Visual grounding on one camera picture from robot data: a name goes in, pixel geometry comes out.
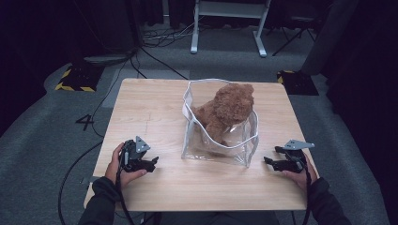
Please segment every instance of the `black sleeve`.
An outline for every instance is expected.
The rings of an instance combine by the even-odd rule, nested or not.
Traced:
[[[95,195],[88,202],[79,224],[113,224],[115,203],[120,201],[114,183],[102,176],[92,188]]]
[[[351,224],[334,195],[330,194],[329,183],[319,178],[310,186],[310,209],[319,225]]]

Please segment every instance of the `yellow black tape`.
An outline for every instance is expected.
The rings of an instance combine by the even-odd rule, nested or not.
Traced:
[[[65,91],[86,91],[86,92],[95,92],[96,90],[90,86],[78,86],[78,85],[64,85],[65,80],[69,78],[71,72],[71,67],[67,69],[62,75],[61,80],[58,85],[55,87],[55,90],[65,90]]]

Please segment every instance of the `hand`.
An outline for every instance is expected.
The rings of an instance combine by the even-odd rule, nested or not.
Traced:
[[[307,155],[305,155],[305,159],[307,160],[307,168],[308,172],[311,176],[311,184],[318,179],[316,172],[314,170],[313,164],[311,164],[310,160],[308,159]],[[300,173],[290,172],[290,171],[282,171],[282,173],[292,179],[298,186],[304,191],[307,192],[307,175],[305,174],[305,170],[302,170]]]
[[[119,154],[120,151],[123,148],[124,143],[121,143],[112,153],[112,161],[109,163],[108,168],[106,169],[105,172],[105,177],[107,177],[108,179],[110,179],[112,182],[116,182],[116,173],[119,169]],[[125,172],[122,171],[122,173],[120,174],[120,185],[121,188],[125,188],[126,185],[137,179],[140,178],[141,176],[146,174],[146,170],[139,170],[136,172]]]

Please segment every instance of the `tabletop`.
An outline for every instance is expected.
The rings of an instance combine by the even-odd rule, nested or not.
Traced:
[[[141,137],[151,149],[143,159],[159,157],[154,172],[132,181],[123,196],[129,211],[304,210],[306,196],[264,157],[284,159],[275,152],[290,139],[305,141],[288,95],[279,83],[245,82],[254,88],[259,144],[249,168],[181,158],[187,119],[183,95],[189,81],[125,79],[93,176],[105,174],[113,150]],[[303,149],[313,163],[308,149]],[[91,187],[84,201],[94,195]]]

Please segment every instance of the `clear plastic bag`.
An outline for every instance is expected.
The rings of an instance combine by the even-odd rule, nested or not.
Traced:
[[[209,137],[191,110],[192,106],[199,107],[212,100],[217,91],[228,83],[231,82],[218,79],[189,82],[182,108],[188,120],[182,158],[250,166],[258,145],[258,117],[255,111],[251,112],[246,121],[233,125],[225,131],[223,139],[228,146],[224,146]]]

